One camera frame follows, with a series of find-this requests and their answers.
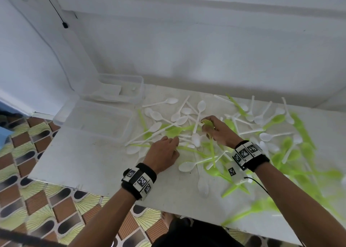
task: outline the tabletop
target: tabletop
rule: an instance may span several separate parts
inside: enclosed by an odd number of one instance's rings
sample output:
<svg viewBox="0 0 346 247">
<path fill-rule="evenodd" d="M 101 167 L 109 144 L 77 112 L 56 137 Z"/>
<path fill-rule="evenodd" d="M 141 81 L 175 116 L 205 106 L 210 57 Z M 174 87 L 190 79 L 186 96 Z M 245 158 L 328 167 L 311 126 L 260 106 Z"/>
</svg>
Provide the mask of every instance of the tabletop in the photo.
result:
<svg viewBox="0 0 346 247">
<path fill-rule="evenodd" d="M 207 106 L 203 112 L 205 115 L 223 116 L 237 112 L 234 105 L 218 100 L 209 93 L 148 84 L 145 85 L 145 99 L 141 104 L 116 104 L 116 106 L 136 111 L 141 108 L 142 104 L 175 97 L 179 99 L 176 104 L 152 107 L 153 110 L 159 111 L 164 118 L 170 119 L 188 95 L 190 96 L 188 101 L 195 108 L 199 101 L 206 102 Z M 250 100 L 247 99 L 236 98 L 235 100 L 247 105 L 250 103 Z M 254 115 L 260 114 L 267 104 L 268 102 L 255 101 Z M 265 118 L 274 114 L 275 108 L 278 106 L 283 108 L 283 104 L 272 104 L 266 112 Z M 289 110 L 298 114 L 317 147 L 315 163 L 318 169 L 327 170 L 333 167 L 345 174 L 346 114 L 292 105 L 289 105 Z M 153 123 L 147 117 L 146 121 L 148 125 Z M 240 131 L 249 130 L 245 124 L 239 123 L 238 127 Z M 278 124 L 267 130 L 271 134 L 285 131 L 294 131 L 294 128 L 286 123 Z M 132 137 L 142 132 L 143 127 L 137 119 Z M 249 139 L 252 136 L 253 134 L 245 134 L 242 138 Z M 280 137 L 275 139 L 277 144 L 280 144 L 281 141 Z M 137 201 L 136 204 L 220 225 L 227 217 L 246 210 L 254 200 L 265 196 L 263 189 L 252 183 L 247 185 L 249 195 L 241 190 L 236 190 L 229 196 L 221 198 L 229 184 L 222 178 L 205 174 L 203 177 L 209 183 L 210 192 L 206 199 L 202 198 L 197 189 L 199 179 L 197 168 L 185 173 L 178 170 L 180 163 L 186 160 L 194 161 L 193 153 L 185 151 L 180 153 L 181 156 L 177 162 L 158 175 L 158 179 L 145 201 Z M 132 167 L 137 158 L 137 154 L 126 154 L 124 146 L 116 144 L 112 140 L 83 135 L 71 128 L 62 127 L 30 173 L 29 178 L 111 197 L 120 188 L 124 170 Z M 333 191 L 331 188 L 326 188 L 326 190 L 328 193 Z M 344 199 L 336 200 L 333 202 L 333 206 L 345 217 L 346 209 L 342 204 L 343 201 Z M 265 211 L 250 214 L 229 224 L 228 227 L 281 241 L 300 243 L 288 223 L 277 212 Z"/>
</svg>

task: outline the person's left hand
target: person's left hand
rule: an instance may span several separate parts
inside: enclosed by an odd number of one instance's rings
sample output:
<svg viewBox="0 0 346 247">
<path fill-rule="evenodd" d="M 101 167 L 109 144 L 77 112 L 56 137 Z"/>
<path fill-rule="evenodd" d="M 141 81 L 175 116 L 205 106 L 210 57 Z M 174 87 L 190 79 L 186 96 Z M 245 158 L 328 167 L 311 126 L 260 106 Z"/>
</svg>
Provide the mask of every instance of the person's left hand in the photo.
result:
<svg viewBox="0 0 346 247">
<path fill-rule="evenodd" d="M 145 156 L 143 163 L 149 166 L 156 174 L 163 172 L 171 167 L 179 157 L 179 152 L 176 150 L 179 145 L 179 138 L 176 136 L 173 139 L 168 139 L 167 136 L 153 143 Z"/>
</svg>

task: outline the person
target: person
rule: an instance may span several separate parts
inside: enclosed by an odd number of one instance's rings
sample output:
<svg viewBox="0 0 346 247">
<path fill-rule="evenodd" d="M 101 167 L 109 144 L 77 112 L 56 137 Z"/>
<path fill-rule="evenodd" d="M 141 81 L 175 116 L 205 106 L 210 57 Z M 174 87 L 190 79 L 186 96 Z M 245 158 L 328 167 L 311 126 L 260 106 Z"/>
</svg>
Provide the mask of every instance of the person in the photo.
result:
<svg viewBox="0 0 346 247">
<path fill-rule="evenodd" d="M 206 119 L 213 122 L 214 128 L 203 125 L 202 130 L 219 144 L 234 149 L 243 143 L 242 138 L 215 116 Z M 178 137 L 163 137 L 152 144 L 143 163 L 156 174 L 165 171 L 179 157 L 176 150 L 178 144 Z M 264 160 L 252 168 L 255 168 L 252 171 L 261 180 L 287 223 L 307 247 L 346 246 L 344 227 L 318 202 L 271 165 L 269 160 Z M 132 193 L 120 188 L 74 238 L 69 247 L 111 246 L 135 201 Z M 177 219 L 173 214 L 164 212 L 162 219 L 168 227 L 168 232 L 153 243 L 154 247 L 242 246 L 220 226 L 187 218 Z"/>
</svg>

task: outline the clear plastic container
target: clear plastic container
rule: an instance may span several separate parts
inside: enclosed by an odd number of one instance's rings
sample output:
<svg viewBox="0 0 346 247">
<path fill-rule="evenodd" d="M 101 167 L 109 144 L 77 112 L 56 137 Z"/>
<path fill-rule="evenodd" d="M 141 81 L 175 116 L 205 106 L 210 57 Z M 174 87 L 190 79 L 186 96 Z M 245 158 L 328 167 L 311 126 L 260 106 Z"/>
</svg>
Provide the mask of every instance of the clear plastic container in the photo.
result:
<svg viewBox="0 0 346 247">
<path fill-rule="evenodd" d="M 138 104 L 144 95 L 142 76 L 99 74 L 85 81 L 82 97 L 107 102 Z"/>
<path fill-rule="evenodd" d="M 128 140 L 132 132 L 134 114 L 128 109 L 73 97 L 60 109 L 53 123 L 122 143 Z"/>
</svg>

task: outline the tile floor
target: tile floor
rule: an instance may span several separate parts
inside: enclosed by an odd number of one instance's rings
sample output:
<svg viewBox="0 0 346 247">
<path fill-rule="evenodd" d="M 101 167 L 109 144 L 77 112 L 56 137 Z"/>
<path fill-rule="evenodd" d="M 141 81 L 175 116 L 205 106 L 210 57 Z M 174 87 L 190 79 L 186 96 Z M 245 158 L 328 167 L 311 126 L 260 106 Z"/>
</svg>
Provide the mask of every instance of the tile floor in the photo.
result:
<svg viewBox="0 0 346 247">
<path fill-rule="evenodd" d="M 0 123 L 14 131 L 0 150 L 0 228 L 68 245 L 109 198 L 27 178 L 59 131 L 51 121 L 0 115 Z M 160 216 L 159 210 L 134 205 L 114 246 L 151 246 L 167 232 Z M 296 246 L 228 231 L 246 247 Z M 0 239 L 0 247 L 5 246 L 20 245 Z"/>
</svg>

